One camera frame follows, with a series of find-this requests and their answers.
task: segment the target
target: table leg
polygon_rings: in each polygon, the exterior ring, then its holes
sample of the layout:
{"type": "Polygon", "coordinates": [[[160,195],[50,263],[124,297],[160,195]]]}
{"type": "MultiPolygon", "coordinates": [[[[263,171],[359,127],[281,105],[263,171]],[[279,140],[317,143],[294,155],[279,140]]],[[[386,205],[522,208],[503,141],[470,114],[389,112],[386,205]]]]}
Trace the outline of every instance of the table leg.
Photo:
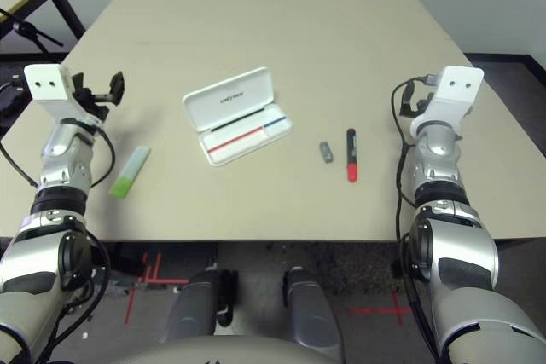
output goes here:
{"type": "Polygon", "coordinates": [[[79,40],[85,33],[85,27],[80,21],[79,17],[76,15],[76,12],[74,12],[74,9],[72,9],[72,6],[68,0],[52,1],[61,13],[61,16],[65,22],[68,24],[68,27],[70,27],[70,30],[72,30],[72,33],[74,33],[74,36],[76,36],[76,38],[79,40]]]}

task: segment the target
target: silver arm segment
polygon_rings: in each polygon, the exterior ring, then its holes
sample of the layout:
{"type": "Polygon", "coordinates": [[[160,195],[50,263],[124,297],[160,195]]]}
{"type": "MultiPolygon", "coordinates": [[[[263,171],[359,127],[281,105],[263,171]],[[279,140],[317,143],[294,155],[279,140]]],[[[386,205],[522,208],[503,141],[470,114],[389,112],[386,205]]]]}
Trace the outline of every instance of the silver arm segment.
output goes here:
{"type": "Polygon", "coordinates": [[[411,125],[416,143],[409,163],[416,211],[409,270],[428,284],[440,359],[542,363],[544,336],[517,304],[493,292],[497,247],[470,206],[457,168],[459,123],[482,77],[479,69],[446,67],[427,110],[411,125]],[[450,84],[465,86],[459,94],[446,94],[450,84]],[[458,117],[443,116],[451,103],[458,117]]]}
{"type": "Polygon", "coordinates": [[[0,262],[0,325],[26,346],[21,351],[14,337],[0,331],[3,362],[18,355],[35,362],[74,291],[90,280],[84,213],[94,132],[107,113],[94,105],[90,94],[86,101],[76,100],[73,80],[62,66],[27,66],[25,75],[33,100],[53,115],[55,128],[42,151],[43,168],[30,214],[0,262]]]}

